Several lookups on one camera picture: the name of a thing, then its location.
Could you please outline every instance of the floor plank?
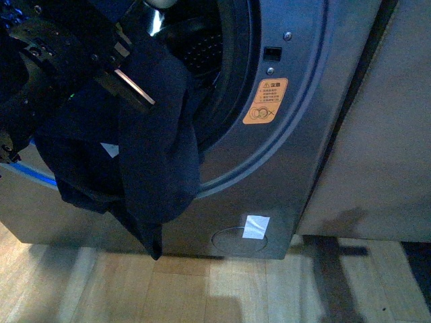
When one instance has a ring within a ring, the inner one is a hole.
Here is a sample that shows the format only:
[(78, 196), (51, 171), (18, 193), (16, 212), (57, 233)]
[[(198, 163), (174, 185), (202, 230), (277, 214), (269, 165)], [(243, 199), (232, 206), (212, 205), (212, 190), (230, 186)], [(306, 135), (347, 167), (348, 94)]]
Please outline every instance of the floor plank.
[(319, 248), (321, 254), (338, 254), (340, 257), (343, 276), (336, 278), (332, 288), (339, 289), (342, 286), (341, 280), (345, 279), (348, 292), (343, 295), (344, 301), (354, 304), (358, 319), (363, 322), (395, 322), (393, 309), (389, 305), (379, 273), (362, 241), (338, 239), (338, 242), (331, 243), (330, 241), (336, 240), (325, 238), (321, 238), (321, 241), (321, 245), (327, 244)]
[(399, 242), (366, 240), (396, 320), (431, 322), (422, 292)]
[(29, 246), (0, 225), (0, 251), (0, 322), (431, 322), (396, 242), (295, 236), (284, 260), (154, 262)]
[(267, 260), (269, 323), (320, 322), (325, 310), (313, 273), (312, 246), (294, 236), (284, 260)]
[(207, 277), (154, 273), (140, 321), (145, 323), (203, 323)]
[(263, 260), (212, 260), (206, 323), (268, 322)]
[(161, 257), (154, 265), (154, 272), (179, 275), (208, 276), (210, 259)]
[(139, 322), (153, 267), (149, 256), (99, 254), (72, 322)]
[(2, 224), (0, 237), (0, 322), (4, 322), (17, 311), (47, 247), (22, 244)]
[(22, 287), (20, 299), (6, 322), (62, 322), (59, 308), (77, 255), (78, 250), (74, 249), (47, 248), (36, 270), (31, 273), (31, 278), (26, 281), (26, 286)]

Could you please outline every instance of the black garment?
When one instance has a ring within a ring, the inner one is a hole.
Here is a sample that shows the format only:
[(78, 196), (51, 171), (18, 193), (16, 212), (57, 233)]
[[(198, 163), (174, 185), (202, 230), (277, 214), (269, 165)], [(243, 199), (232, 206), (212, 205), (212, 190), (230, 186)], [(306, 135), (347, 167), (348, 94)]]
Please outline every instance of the black garment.
[[(35, 142), (64, 201), (110, 211), (157, 259), (162, 224), (178, 217), (199, 190), (197, 105), (187, 104), (183, 64), (145, 33), (121, 69), (156, 101), (148, 114), (92, 81)], [(100, 143), (119, 145), (119, 155), (111, 158)]]

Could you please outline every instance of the washing machine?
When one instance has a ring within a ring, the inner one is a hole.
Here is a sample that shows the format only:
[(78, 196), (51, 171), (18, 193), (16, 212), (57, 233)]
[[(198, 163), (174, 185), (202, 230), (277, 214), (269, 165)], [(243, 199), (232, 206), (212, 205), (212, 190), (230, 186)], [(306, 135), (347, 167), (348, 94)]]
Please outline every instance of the washing machine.
[[(198, 2), (148, 15), (205, 88), (201, 189), (164, 225), (164, 253), (283, 258), (380, 1)], [(35, 146), (21, 155), (0, 181), (0, 221), (20, 241), (145, 252), (110, 213), (64, 203)]]

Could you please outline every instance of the white tag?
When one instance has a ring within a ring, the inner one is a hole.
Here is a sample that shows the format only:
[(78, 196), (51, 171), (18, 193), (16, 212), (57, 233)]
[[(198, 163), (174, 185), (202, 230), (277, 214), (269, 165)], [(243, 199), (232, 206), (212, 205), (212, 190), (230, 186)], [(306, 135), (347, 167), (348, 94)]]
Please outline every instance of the white tag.
[(111, 156), (111, 158), (114, 158), (120, 153), (120, 149), (118, 145), (112, 145), (110, 143), (100, 143), (103, 148), (105, 148), (106, 152)]
[(269, 223), (269, 217), (260, 217), (258, 215), (248, 215), (245, 223), (244, 239), (260, 239), (265, 237)]

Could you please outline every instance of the orange warning label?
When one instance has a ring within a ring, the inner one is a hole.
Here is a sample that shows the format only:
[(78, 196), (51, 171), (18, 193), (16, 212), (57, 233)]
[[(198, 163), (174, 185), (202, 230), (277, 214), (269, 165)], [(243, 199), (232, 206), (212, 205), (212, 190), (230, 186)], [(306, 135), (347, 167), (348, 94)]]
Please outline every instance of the orange warning label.
[(270, 123), (274, 120), (287, 88), (288, 79), (264, 79), (261, 81), (255, 100), (243, 123)]

